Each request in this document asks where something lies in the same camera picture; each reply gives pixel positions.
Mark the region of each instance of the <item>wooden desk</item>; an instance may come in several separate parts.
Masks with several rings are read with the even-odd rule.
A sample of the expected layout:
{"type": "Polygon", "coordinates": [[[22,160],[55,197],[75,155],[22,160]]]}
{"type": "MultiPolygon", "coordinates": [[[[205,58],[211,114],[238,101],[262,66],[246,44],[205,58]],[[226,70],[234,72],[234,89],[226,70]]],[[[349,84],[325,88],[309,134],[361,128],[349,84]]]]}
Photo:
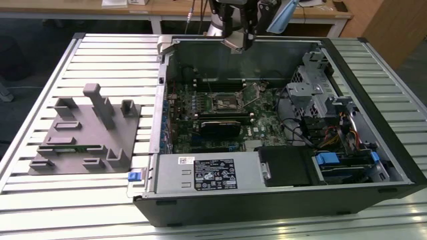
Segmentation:
{"type": "MultiPolygon", "coordinates": [[[[102,0],[0,0],[0,18],[23,19],[83,19],[83,20],[150,20],[153,33],[162,34],[162,21],[186,21],[193,0],[150,0],[147,5],[102,9],[102,0]]],[[[202,1],[197,0],[193,21],[199,21],[202,1]]],[[[327,36],[338,37],[350,12],[340,12],[333,0],[325,7],[298,8],[291,19],[297,24],[333,25],[327,36]]],[[[210,7],[205,21],[211,21],[210,7]]]]}

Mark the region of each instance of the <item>aluminum extrusion table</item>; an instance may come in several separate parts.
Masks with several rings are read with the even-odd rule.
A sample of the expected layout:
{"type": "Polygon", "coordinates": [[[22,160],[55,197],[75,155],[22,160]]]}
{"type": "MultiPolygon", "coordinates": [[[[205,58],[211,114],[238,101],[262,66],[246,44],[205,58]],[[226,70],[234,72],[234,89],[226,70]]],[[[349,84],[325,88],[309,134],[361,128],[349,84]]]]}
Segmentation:
{"type": "MultiPolygon", "coordinates": [[[[82,104],[86,83],[113,103],[143,105],[133,167],[149,164],[158,82],[158,35],[87,34],[73,39],[0,162],[0,235],[6,239],[426,239],[427,189],[358,214],[186,227],[153,227],[127,197],[127,173],[27,174],[58,97],[82,104]]],[[[333,40],[421,169],[427,173],[427,110],[369,43],[333,40]]],[[[337,79],[341,90],[346,87],[337,79]]]]}

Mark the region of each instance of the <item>red wire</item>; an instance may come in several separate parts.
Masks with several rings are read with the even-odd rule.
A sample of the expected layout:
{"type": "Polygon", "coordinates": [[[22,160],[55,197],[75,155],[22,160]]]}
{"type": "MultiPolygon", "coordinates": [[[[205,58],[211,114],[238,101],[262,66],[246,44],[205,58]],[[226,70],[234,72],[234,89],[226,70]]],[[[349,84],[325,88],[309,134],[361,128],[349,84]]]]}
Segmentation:
{"type": "Polygon", "coordinates": [[[330,129],[336,129],[336,128],[337,128],[336,126],[330,126],[330,127],[326,129],[326,131],[325,131],[325,139],[323,139],[323,140],[327,140],[330,129]]]}

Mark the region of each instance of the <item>blue latch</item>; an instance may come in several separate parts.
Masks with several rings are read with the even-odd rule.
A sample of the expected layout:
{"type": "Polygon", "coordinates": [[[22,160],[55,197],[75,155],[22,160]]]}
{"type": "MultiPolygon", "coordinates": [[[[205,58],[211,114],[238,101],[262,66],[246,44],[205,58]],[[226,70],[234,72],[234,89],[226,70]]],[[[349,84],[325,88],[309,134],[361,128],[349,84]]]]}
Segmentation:
{"type": "Polygon", "coordinates": [[[376,163],[378,163],[381,161],[381,156],[376,151],[372,151],[372,157],[373,157],[376,163]]]}
{"type": "Polygon", "coordinates": [[[141,182],[143,180],[143,174],[141,172],[130,172],[127,175],[127,181],[141,182]]]}
{"type": "Polygon", "coordinates": [[[336,152],[322,152],[315,156],[315,160],[318,161],[319,165],[323,164],[340,164],[340,156],[336,152]]]}

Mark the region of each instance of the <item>blue drive bracket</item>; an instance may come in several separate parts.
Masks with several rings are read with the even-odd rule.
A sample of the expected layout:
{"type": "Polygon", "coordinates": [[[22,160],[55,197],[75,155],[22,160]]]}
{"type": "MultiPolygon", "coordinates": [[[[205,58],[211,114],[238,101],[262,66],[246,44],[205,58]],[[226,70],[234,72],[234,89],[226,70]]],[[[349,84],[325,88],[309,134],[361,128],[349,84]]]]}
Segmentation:
{"type": "Polygon", "coordinates": [[[322,152],[315,156],[315,160],[318,161],[319,165],[325,164],[340,164],[340,156],[336,152],[322,152]]]}

